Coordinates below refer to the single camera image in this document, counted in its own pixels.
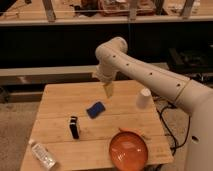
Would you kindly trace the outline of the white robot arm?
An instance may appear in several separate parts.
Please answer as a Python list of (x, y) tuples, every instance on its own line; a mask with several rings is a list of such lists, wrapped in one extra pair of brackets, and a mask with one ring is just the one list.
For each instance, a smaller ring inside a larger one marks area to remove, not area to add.
[(95, 50), (97, 78), (111, 83), (120, 71), (191, 116), (185, 171), (213, 171), (213, 88), (189, 77), (127, 55), (124, 38), (114, 37)]

